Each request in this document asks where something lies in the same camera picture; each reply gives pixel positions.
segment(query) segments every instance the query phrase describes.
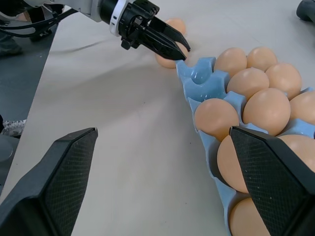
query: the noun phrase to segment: table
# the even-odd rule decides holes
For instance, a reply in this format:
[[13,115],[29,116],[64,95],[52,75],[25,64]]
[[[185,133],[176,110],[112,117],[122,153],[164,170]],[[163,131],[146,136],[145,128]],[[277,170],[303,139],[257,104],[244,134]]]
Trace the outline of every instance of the table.
[[[228,47],[272,48],[315,87],[315,28],[300,0],[156,0],[181,17],[190,65]],[[225,236],[219,195],[174,70],[140,47],[125,51],[108,26],[80,14],[55,36],[0,201],[59,137],[97,127],[74,236]]]

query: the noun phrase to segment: brown egg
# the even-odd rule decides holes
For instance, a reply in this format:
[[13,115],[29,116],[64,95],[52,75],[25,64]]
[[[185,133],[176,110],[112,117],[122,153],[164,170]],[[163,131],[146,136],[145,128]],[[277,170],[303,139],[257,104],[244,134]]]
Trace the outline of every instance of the brown egg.
[[240,48],[229,48],[218,56],[214,70],[228,72],[232,78],[237,72],[246,69],[245,52]]
[[[179,48],[182,50],[182,52],[185,54],[185,56],[188,57],[187,48],[185,48],[185,46],[181,43],[177,43],[177,44],[178,44]],[[161,66],[163,66],[165,68],[170,68],[170,69],[176,68],[176,63],[174,60],[165,59],[158,54],[156,54],[156,60]]]
[[299,71],[289,63],[278,63],[269,67],[266,71],[271,88],[279,89],[287,93],[289,100],[300,94],[302,78]]
[[239,125],[236,110],[228,102],[212,98],[202,102],[196,109],[195,126],[220,142],[228,135],[231,126]]
[[304,135],[284,135],[279,137],[285,144],[315,172],[315,140]]
[[267,88],[254,94],[247,102],[243,121],[276,136],[287,125],[290,111],[290,102],[286,95],[276,88]]
[[257,68],[266,71],[278,62],[274,52],[267,47],[254,48],[247,56],[247,68]]
[[174,29],[178,30],[180,33],[186,33],[186,25],[185,22],[180,18],[171,18],[166,21],[168,25],[173,27]]
[[269,80],[265,72],[256,68],[248,68],[232,77],[227,85],[227,92],[236,92],[249,100],[255,93],[267,88],[269,88]]
[[290,101],[290,119],[301,119],[315,125],[315,91],[305,92]]
[[226,136],[218,150],[218,168],[223,179],[237,191],[248,193],[231,136]]
[[233,236],[270,236],[251,198],[240,201],[232,210],[229,219]]

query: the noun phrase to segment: blue egg tray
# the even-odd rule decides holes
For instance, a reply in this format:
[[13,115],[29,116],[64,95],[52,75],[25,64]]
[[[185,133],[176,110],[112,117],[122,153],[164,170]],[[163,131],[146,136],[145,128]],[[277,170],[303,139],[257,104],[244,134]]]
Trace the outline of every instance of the blue egg tray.
[[[177,75],[183,85],[185,99],[190,105],[193,123],[194,113],[201,102],[210,98],[219,98],[229,102],[235,108],[240,119],[240,126],[267,133],[267,131],[260,129],[251,123],[243,123],[242,113],[246,104],[246,98],[243,95],[239,95],[232,91],[229,93],[225,92],[230,77],[228,73],[223,71],[217,70],[213,72],[215,62],[216,58],[200,58],[197,64],[193,67],[188,67],[182,60],[176,62]],[[301,91],[301,93],[312,90],[312,88],[307,88]],[[195,130],[199,134],[205,148],[207,166],[210,176],[217,185],[224,209],[225,226],[229,235],[231,235],[228,222],[229,214],[239,201],[248,198],[249,195],[240,193],[231,188],[222,178],[217,164],[217,153],[220,142],[213,136],[198,131],[196,128]],[[314,133],[315,125],[306,123],[300,119],[295,119],[288,123],[279,136],[286,134],[300,134],[314,138]]]

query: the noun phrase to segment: cable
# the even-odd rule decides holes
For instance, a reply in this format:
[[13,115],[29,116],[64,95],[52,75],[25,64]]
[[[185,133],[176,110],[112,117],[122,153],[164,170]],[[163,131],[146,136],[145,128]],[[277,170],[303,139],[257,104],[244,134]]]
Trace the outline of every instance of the cable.
[[[78,11],[74,10],[74,9],[70,9],[67,12],[53,17],[51,19],[45,20],[45,21],[41,21],[38,23],[34,23],[34,24],[30,24],[27,26],[16,26],[16,27],[7,27],[7,26],[0,26],[0,32],[11,35],[11,36],[15,36],[15,37],[19,37],[19,38],[29,38],[29,37],[35,37],[38,36],[42,33],[44,33],[46,30],[48,30],[50,27],[52,27],[53,25],[56,25],[57,23],[59,23],[61,20],[63,20],[64,18],[76,13]],[[28,28],[33,28],[33,27],[37,27],[40,25],[45,25],[45,27],[41,28],[40,30],[37,30],[34,33],[30,33],[30,34],[19,34],[19,33],[13,33],[13,32],[9,32],[6,30],[22,30],[22,29],[28,29]]]
[[52,27],[53,25],[55,25],[57,22],[52,22],[49,23],[46,27],[41,28],[40,30],[37,30],[34,33],[29,33],[29,34],[19,34],[19,33],[13,33],[13,32],[9,32],[3,29],[0,29],[0,32],[14,36],[14,37],[18,37],[18,38],[30,38],[30,37],[35,37],[35,36],[39,36],[40,34],[44,33],[46,30],[48,30],[50,27]]
[[45,20],[45,21],[41,21],[41,22],[37,22],[37,23],[33,23],[33,24],[30,24],[30,25],[26,25],[26,26],[12,26],[12,27],[9,27],[9,26],[0,26],[0,29],[2,30],[23,30],[23,29],[28,29],[28,28],[34,28],[36,26],[40,26],[40,25],[46,25],[47,23],[50,23],[50,22],[53,22],[53,21],[61,21],[63,20],[64,18],[76,13],[78,11],[74,10],[74,9],[70,9],[68,11],[66,11],[65,13],[63,14],[60,14],[56,17],[53,17],[51,19],[48,19],[48,20]]

